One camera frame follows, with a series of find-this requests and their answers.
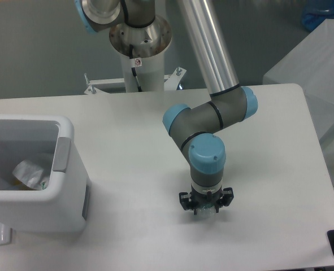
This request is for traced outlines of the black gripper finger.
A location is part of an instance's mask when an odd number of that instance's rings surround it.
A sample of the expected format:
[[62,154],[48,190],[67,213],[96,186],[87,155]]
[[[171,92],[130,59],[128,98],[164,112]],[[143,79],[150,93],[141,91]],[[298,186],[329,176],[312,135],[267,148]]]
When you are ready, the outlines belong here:
[[185,211],[193,211],[194,215],[197,215],[198,201],[194,198],[192,193],[180,192],[179,202]]
[[228,207],[234,199],[233,188],[226,187],[220,189],[217,192],[216,201],[214,203],[216,213],[219,213],[219,210],[222,207]]

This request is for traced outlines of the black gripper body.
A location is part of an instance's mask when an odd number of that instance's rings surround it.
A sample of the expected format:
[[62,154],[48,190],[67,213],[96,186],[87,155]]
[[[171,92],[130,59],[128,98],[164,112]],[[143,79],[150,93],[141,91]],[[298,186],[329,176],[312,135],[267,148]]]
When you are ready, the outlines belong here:
[[205,194],[201,194],[197,190],[192,189],[189,202],[191,208],[222,208],[222,189],[218,189],[215,192],[208,191]]

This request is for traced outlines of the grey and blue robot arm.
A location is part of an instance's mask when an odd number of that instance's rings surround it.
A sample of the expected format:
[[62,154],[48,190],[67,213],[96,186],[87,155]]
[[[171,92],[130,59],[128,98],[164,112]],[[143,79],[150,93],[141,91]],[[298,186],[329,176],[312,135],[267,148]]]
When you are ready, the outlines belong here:
[[[240,86],[212,2],[178,5],[210,100],[195,108],[176,104],[162,122],[190,166],[191,191],[179,194],[181,206],[194,213],[218,211],[234,194],[223,187],[225,145],[216,133],[253,116],[258,101],[251,88]],[[172,31],[156,14],[154,1],[76,1],[75,7],[88,32],[109,31],[127,92],[164,90],[164,53]]]

